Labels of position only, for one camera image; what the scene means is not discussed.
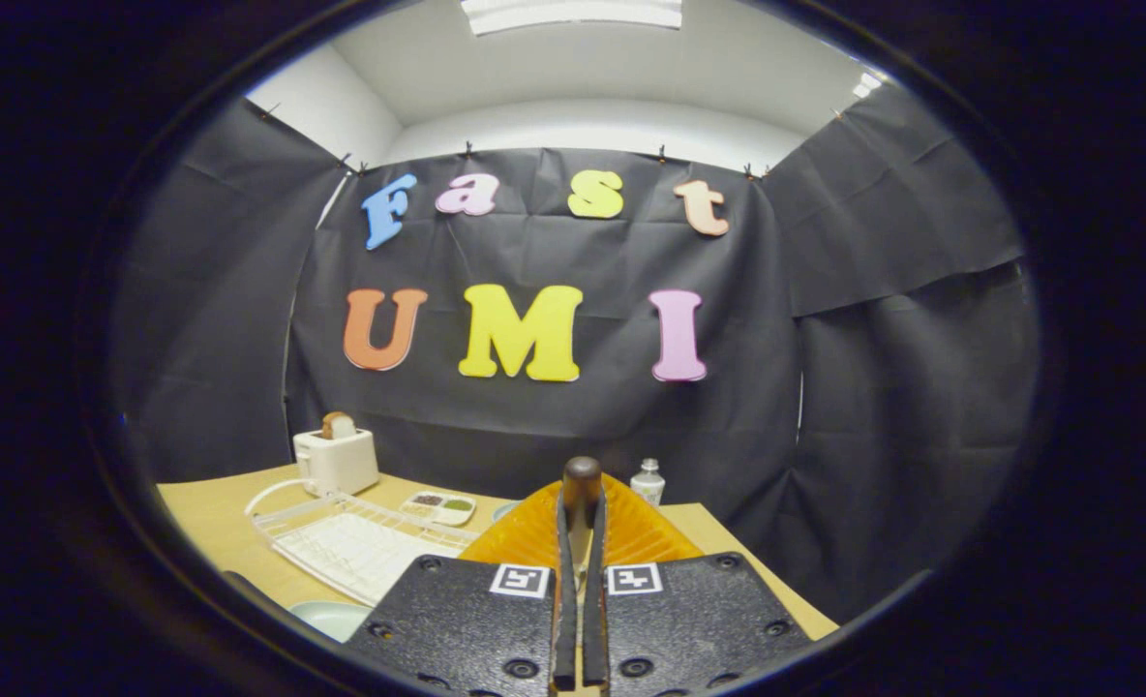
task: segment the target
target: letter m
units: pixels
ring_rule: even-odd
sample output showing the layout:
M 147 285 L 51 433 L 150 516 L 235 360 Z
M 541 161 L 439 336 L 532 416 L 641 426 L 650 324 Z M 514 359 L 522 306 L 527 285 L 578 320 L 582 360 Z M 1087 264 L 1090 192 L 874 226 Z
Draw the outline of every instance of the letter m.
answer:
M 582 304 L 582 292 L 568 285 L 548 285 L 534 297 L 525 319 L 501 285 L 481 283 L 465 290 L 470 303 L 470 343 L 457 369 L 466 376 L 493 376 L 492 345 L 503 371 L 516 376 L 529 348 L 534 359 L 526 366 L 532 379 L 572 383 L 581 375 L 573 362 L 573 312 Z

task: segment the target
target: table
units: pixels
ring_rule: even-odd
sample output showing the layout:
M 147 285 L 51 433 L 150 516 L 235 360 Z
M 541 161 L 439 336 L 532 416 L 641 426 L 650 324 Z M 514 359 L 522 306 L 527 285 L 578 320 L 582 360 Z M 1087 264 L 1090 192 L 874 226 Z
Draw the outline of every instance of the table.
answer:
M 190 543 L 199 550 L 209 563 L 218 570 L 231 570 L 241 573 L 259 590 L 285 608 L 291 608 L 305 601 L 338 601 L 355 603 L 353 598 L 331 589 L 315 578 L 299 570 L 268 548 L 254 526 L 246 519 L 246 503 L 259 491 L 289 479 L 298 479 L 297 464 L 283 464 L 261 471 L 227 476 L 221 479 L 191 481 L 182 484 L 160 484 L 160 498 L 170 508 L 170 514 Z M 472 495 L 477 499 L 474 515 L 462 525 L 463 530 L 482 532 L 492 526 L 492 514 L 510 499 L 499 499 L 494 495 L 464 493 L 438 486 L 426 486 L 416 481 L 402 479 L 399 476 L 379 473 L 379 481 L 359 494 L 359 499 L 379 507 L 395 510 L 401 502 L 417 491 L 430 490 L 437 493 Z M 297 507 L 298 503 L 311 501 L 312 495 L 303 486 L 289 486 L 267 495 L 256 512 L 268 514 L 282 508 Z M 684 533 L 705 553 L 739 551 L 754 564 L 759 575 L 768 587 L 776 593 L 776 598 L 793 614 L 810 639 L 822 639 L 838 629 L 835 622 L 807 603 L 791 589 L 786 582 L 771 573 L 758 557 L 746 550 L 719 520 L 700 503 L 676 503 L 660 507 L 661 514 Z

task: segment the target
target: white wall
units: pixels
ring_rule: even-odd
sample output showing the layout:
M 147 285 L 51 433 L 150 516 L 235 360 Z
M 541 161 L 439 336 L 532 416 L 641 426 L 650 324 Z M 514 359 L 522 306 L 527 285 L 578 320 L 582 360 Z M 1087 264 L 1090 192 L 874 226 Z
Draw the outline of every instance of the white wall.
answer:
M 331 45 L 290 63 L 246 94 L 348 164 L 370 167 L 405 159 L 507 147 L 591 147 L 658 154 L 739 171 L 763 172 L 804 140 L 774 125 L 696 107 L 631 99 L 554 99 L 502 104 L 401 127 Z
M 401 131 L 383 162 L 505 147 L 592 147 L 762 173 L 807 136 L 770 124 L 694 107 L 629 99 L 556 99 L 464 111 Z
M 322 149 L 359 163 L 383 164 L 401 132 L 392 111 L 330 44 L 290 63 L 246 94 L 272 115 L 297 128 Z

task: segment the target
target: bottle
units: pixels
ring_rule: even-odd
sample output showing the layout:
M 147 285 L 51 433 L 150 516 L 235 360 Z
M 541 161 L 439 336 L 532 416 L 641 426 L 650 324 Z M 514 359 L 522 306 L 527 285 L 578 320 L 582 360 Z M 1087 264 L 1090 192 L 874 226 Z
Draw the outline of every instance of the bottle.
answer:
M 635 473 L 634 479 L 629 480 L 629 487 L 652 507 L 658 507 L 658 499 L 664 494 L 664 478 L 658 475 L 658 460 L 643 460 L 643 471 Z

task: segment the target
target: plate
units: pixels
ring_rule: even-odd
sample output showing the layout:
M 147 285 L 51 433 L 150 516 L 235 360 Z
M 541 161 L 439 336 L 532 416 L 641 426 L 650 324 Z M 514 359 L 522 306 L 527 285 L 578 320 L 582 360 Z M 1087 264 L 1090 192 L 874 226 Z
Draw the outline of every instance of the plate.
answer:
M 503 504 L 503 507 L 499 507 L 496 511 L 492 514 L 492 522 L 497 522 L 499 519 L 502 519 L 502 517 L 508 516 L 508 511 L 511 511 L 515 508 L 517 508 L 517 503 L 520 503 L 520 501 L 505 503 Z
M 344 643 L 370 614 L 370 608 L 332 601 L 311 601 L 291 606 L 290 612 L 315 629 Z
M 434 524 L 458 526 L 465 524 L 474 515 L 474 499 L 468 495 L 441 494 L 438 491 L 419 491 L 410 495 L 397 509 L 417 519 L 431 520 Z

